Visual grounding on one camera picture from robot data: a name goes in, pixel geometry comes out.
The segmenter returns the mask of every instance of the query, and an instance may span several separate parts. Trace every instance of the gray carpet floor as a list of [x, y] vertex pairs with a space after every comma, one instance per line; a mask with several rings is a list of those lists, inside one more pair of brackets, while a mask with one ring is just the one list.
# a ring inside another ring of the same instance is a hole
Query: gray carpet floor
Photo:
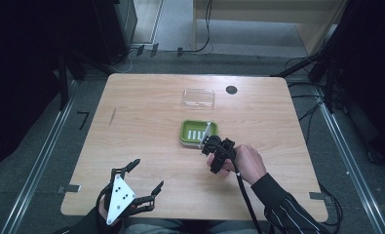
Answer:
[[[176, 53], [165, 52], [151, 57], [150, 52], [145, 51], [139, 57], [135, 54], [131, 55], [131, 60], [122, 61], [114, 68], [119, 71], [129, 70], [130, 73], [265, 76], [284, 70], [288, 60], [289, 58], [278, 57], [192, 54], [184, 54], [178, 58]], [[60, 185], [68, 184], [71, 179], [107, 81], [107, 77], [95, 69], [88, 67], [88, 72], [88, 77], [84, 81], [78, 82], [77, 94], [70, 114], [17, 233], [53, 233], [63, 226], [72, 225], [81, 218], [80, 216], [65, 216], [60, 212], [63, 195], [57, 194], [57, 189]], [[294, 77], [305, 77], [306, 74], [306, 71], [301, 70]], [[311, 86], [296, 85], [290, 87], [289, 90], [293, 96], [313, 94]], [[293, 103], [298, 116], [302, 116], [317, 103], [317, 100], [314, 97], [299, 97], [294, 98]], [[0, 163], [0, 232], [45, 138], [55, 122], [58, 107], [59, 97], [56, 97], [30, 129], [18, 150]], [[90, 112], [88, 121], [82, 130], [79, 128], [84, 115], [78, 114], [78, 111]], [[360, 165], [374, 197], [380, 206], [385, 207], [385, 166], [371, 164], [366, 158], [364, 144], [348, 116], [339, 110], [336, 110], [335, 116], [350, 143], [351, 150], [354, 152], [356, 161]], [[320, 110], [313, 115], [310, 130], [308, 125], [308, 118], [300, 122], [305, 137], [308, 136], [307, 146], [318, 181], [338, 199], [343, 209], [344, 219], [341, 222], [340, 233], [374, 233], [362, 201]], [[327, 209], [328, 222], [334, 222], [334, 207], [332, 204], [327, 204]]]

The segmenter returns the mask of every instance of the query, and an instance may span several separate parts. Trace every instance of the person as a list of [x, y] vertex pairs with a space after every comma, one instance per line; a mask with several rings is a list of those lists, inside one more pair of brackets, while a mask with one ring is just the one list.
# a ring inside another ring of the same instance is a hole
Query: person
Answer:
[[[211, 165], [213, 157], [213, 154], [209, 155], [207, 161], [208, 166]], [[250, 188], [254, 194], [264, 204], [264, 214], [267, 220], [282, 233], [329, 233], [297, 203], [291, 194], [282, 188], [280, 184], [267, 173], [261, 155], [254, 148], [249, 145], [238, 146], [236, 148], [235, 164], [241, 173], [242, 179], [250, 184]], [[227, 159], [219, 173], [223, 176], [228, 176], [230, 172], [234, 171], [235, 169], [231, 160]], [[96, 211], [91, 210], [91, 212], [76, 225], [62, 228], [57, 231], [56, 234], [97, 233], [95, 212]], [[98, 212], [103, 219], [106, 218], [107, 212], [103, 206], [99, 206]], [[104, 230], [104, 233], [119, 233], [120, 228], [124, 226], [121, 219], [115, 221], [116, 225], [107, 226], [105, 220], [103, 220], [102, 223], [103, 226], [100, 228]], [[169, 223], [170, 225], [165, 225], [165, 227], [142, 225], [143, 228], [146, 228], [142, 230], [142, 233], [148, 233], [147, 228], [151, 226], [154, 228], [154, 231], [151, 231], [153, 233], [178, 233], [179, 230], [184, 231], [184, 228], [179, 229], [182, 222], [170, 220]], [[221, 229], [216, 227], [216, 225], [212, 225], [211, 228], [212, 230]], [[133, 230], [135, 230], [134, 225], [129, 225], [126, 231], [131, 232]], [[251, 231], [251, 233], [256, 233], [254, 227]]]

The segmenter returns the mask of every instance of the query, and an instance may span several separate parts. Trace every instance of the wooden desk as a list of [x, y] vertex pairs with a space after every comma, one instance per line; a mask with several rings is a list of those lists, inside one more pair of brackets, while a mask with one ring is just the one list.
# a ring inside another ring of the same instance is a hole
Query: wooden desk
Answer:
[[[212, 20], [295, 23], [308, 55], [322, 46], [331, 27], [338, 23], [347, 0], [213, 0]], [[204, 20], [208, 0], [194, 0], [193, 41], [196, 20]]]
[[[230, 85], [237, 94], [225, 92]], [[182, 97], [188, 88], [213, 90], [214, 109], [185, 107]], [[236, 177], [214, 175], [199, 149], [181, 145], [180, 126], [186, 119], [214, 121], [222, 139], [252, 145], [263, 155], [267, 171], [316, 220], [327, 220], [324, 201], [309, 197], [320, 188], [286, 81], [270, 77], [111, 75], [70, 182], [81, 184], [81, 191], [67, 193], [61, 211], [86, 214], [111, 169], [139, 158], [125, 177], [136, 195], [149, 195], [161, 180], [165, 185], [155, 210], [138, 216], [250, 219]], [[246, 186], [258, 219], [265, 219], [263, 205]]]

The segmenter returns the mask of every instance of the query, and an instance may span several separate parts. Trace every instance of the striped sleeve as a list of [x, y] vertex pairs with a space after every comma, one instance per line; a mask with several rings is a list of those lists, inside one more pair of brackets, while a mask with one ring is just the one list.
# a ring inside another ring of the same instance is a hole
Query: striped sleeve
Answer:
[[265, 217], [282, 233], [329, 233], [269, 174], [252, 185]]

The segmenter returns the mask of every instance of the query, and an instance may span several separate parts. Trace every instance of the transparent plastic lid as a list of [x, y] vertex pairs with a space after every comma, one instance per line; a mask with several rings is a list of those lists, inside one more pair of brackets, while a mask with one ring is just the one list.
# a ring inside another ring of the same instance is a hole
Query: transparent plastic lid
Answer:
[[183, 93], [183, 104], [197, 109], [213, 109], [215, 93], [206, 89], [186, 89]]

